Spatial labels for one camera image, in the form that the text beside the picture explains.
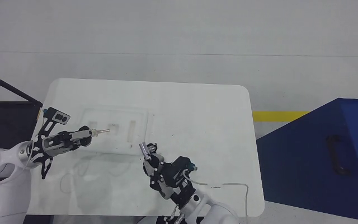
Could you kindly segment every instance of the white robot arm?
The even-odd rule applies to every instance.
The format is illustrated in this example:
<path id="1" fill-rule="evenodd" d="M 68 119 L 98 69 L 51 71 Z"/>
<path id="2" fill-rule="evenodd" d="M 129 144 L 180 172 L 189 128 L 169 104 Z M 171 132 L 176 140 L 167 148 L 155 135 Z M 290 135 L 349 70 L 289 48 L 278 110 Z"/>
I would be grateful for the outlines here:
<path id="1" fill-rule="evenodd" d="M 51 168 L 53 157 L 88 146 L 92 137 L 109 130 L 83 126 L 76 132 L 49 136 L 57 123 L 66 124 L 70 116 L 54 108 L 44 110 L 46 122 L 33 141 L 22 142 L 10 150 L 0 149 L 0 223 L 22 223 L 30 203 L 30 169 L 41 165 L 42 179 Z"/>
<path id="2" fill-rule="evenodd" d="M 149 186 L 158 191 L 164 199 L 171 199 L 180 210 L 178 219 L 165 220 L 165 222 L 179 224 L 185 220 L 187 224 L 196 224 L 200 211 L 208 204 L 211 208 L 200 222 L 201 224 L 239 223 L 239 217 L 229 206 L 214 201 L 207 194 L 192 186 L 189 174 L 197 170 L 197 167 L 189 158 L 180 156 L 173 163 L 166 163 L 163 156 L 156 154 L 156 144 L 146 145 L 143 142 L 139 147 L 144 156 L 144 172 L 150 177 Z M 158 223 L 158 221 L 148 217 L 139 224 L 149 223 Z"/>

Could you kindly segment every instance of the blue box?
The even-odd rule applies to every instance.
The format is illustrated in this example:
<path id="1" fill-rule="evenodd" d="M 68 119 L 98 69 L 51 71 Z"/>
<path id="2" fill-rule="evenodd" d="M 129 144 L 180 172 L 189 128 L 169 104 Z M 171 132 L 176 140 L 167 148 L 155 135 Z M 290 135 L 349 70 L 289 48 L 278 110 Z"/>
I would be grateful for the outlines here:
<path id="1" fill-rule="evenodd" d="M 357 99 L 335 99 L 257 149 L 265 200 L 358 219 Z"/>

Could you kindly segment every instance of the floor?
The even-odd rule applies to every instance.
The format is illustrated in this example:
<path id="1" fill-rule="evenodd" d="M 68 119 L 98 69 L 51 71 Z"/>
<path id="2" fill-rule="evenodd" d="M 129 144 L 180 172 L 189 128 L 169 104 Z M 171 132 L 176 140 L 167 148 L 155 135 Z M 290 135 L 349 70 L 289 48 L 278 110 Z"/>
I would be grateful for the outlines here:
<path id="1" fill-rule="evenodd" d="M 358 98 L 357 8 L 354 0 L 0 0 L 0 78 L 40 101 L 66 77 L 242 85 L 253 110 L 313 110 Z M 0 100 L 18 98 L 0 89 Z M 282 125 L 256 123 L 256 136 Z M 266 202 L 251 223 L 358 221 Z"/>

